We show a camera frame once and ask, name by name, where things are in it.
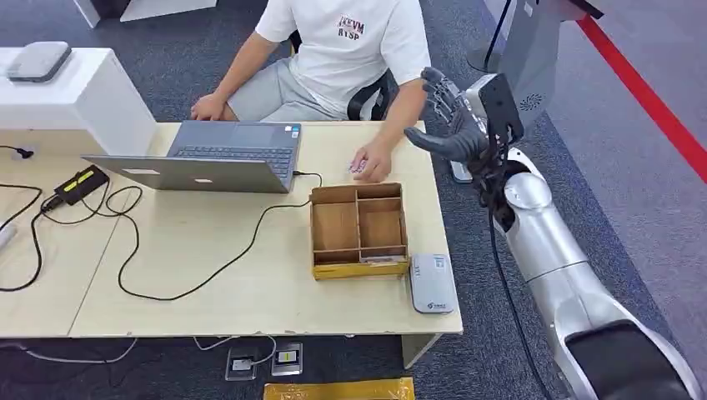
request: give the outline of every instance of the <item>man's right hand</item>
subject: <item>man's right hand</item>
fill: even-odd
[[[226,99],[216,93],[201,97],[192,106],[192,119],[199,121],[218,121],[223,116]]]

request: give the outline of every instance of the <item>desk surface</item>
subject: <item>desk surface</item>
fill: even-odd
[[[164,155],[179,124],[160,124],[152,154]],[[303,125],[297,169],[324,185],[353,183],[348,164],[377,132],[376,122]],[[389,181],[404,185],[412,253],[448,253],[429,155],[408,142],[394,154]],[[127,185],[116,179],[115,188]],[[123,275],[127,288],[172,296],[201,283],[247,246],[262,210],[307,200],[316,177],[298,177],[289,195],[155,192],[132,212],[140,248]],[[459,311],[423,315],[410,302],[407,277],[316,282],[311,272],[309,208],[271,212],[251,251],[206,287],[175,302],[123,293],[118,269],[133,250],[122,218],[108,244],[72,337],[460,333]]]
[[[18,234],[0,251],[0,286],[10,288],[25,283],[37,265],[29,223],[38,213],[39,203],[51,196],[56,186],[89,164],[78,157],[45,157],[41,153],[28,160],[13,161],[12,152],[2,152],[0,183],[38,186],[44,190],[40,200],[15,220]],[[34,194],[32,190],[0,187],[0,220],[19,211]],[[101,195],[96,191],[86,202],[98,205]],[[88,214],[85,207],[76,205],[60,207],[51,216],[74,221]],[[42,272],[31,287],[20,292],[0,292],[0,320],[3,321],[0,337],[67,336],[116,223],[115,219],[96,217],[65,227],[40,218]]]

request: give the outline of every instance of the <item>cardboard box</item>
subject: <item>cardboard box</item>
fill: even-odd
[[[318,187],[312,200],[313,275],[319,279],[408,271],[399,183]]]

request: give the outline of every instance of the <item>white t-shirt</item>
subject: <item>white t-shirt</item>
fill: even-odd
[[[295,30],[290,71],[331,112],[388,68],[402,85],[430,65],[419,0],[268,0],[255,32],[278,43]]]

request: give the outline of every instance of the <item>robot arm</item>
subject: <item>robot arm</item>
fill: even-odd
[[[422,78],[449,135],[413,127],[405,134],[414,145],[464,163],[471,172],[529,285],[573,397],[701,399],[687,362],[612,297],[555,208],[542,174],[510,147],[524,129],[504,76],[486,75],[466,92],[432,68]]]

